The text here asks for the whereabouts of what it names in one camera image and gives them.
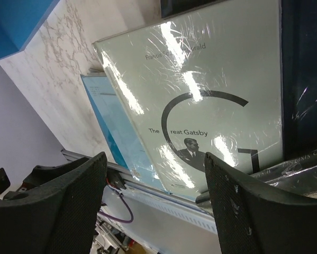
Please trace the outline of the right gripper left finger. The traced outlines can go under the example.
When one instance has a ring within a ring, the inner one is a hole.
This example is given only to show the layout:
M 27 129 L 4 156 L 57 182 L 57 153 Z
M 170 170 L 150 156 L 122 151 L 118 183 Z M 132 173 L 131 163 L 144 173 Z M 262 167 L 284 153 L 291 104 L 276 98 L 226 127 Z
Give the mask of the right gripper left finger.
M 90 253 L 106 185 L 104 152 L 12 199 L 0 199 L 0 253 Z

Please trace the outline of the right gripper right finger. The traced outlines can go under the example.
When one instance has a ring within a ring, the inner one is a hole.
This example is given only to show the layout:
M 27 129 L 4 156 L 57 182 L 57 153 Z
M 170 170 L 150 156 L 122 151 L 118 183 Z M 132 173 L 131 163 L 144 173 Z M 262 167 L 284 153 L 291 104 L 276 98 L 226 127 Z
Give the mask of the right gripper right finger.
M 259 181 L 208 152 L 205 175 L 222 253 L 317 253 L 317 199 Z

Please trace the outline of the light blue book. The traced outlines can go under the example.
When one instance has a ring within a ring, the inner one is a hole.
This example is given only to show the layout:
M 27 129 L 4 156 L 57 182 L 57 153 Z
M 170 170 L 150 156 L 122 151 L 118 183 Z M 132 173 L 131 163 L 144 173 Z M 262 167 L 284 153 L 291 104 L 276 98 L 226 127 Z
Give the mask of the light blue book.
M 192 96 L 151 73 L 81 79 L 115 161 L 141 183 L 196 199 L 204 175 L 184 143 L 198 130 Z

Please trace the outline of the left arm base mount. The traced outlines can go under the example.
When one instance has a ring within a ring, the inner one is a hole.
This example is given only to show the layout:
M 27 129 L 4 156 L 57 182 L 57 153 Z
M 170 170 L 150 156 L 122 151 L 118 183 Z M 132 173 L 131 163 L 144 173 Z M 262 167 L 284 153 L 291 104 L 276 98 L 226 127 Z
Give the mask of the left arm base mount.
M 106 182 L 108 185 L 111 187 L 121 190 L 121 189 L 126 189 L 125 186 L 125 181 L 121 177 L 118 171 L 113 170 L 113 169 L 108 169 L 106 173 Z

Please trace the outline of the pale grey Gatsby book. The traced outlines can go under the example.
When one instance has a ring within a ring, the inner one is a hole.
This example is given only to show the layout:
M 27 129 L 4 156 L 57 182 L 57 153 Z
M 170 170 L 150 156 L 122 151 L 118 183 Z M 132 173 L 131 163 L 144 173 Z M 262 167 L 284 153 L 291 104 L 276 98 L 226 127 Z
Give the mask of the pale grey Gatsby book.
M 283 159 L 279 23 L 279 1 L 219 1 L 93 44 L 170 193 L 206 190 L 208 152 L 246 174 Z

